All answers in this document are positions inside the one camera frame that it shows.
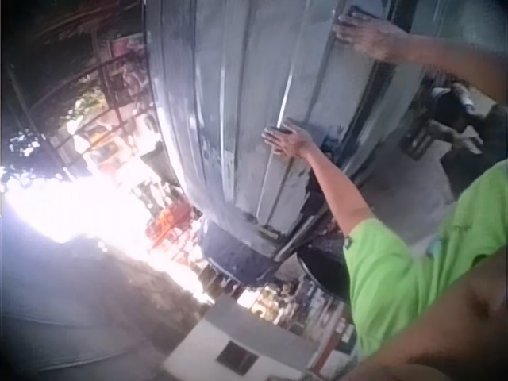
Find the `window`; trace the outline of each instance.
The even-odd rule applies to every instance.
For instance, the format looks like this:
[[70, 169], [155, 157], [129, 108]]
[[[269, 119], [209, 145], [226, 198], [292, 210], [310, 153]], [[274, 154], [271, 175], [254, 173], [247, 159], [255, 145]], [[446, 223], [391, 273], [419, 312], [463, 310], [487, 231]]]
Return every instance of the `window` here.
[[258, 356], [254, 353], [250, 353], [240, 345], [230, 341], [222, 350], [217, 361], [238, 375], [246, 375], [257, 359]]

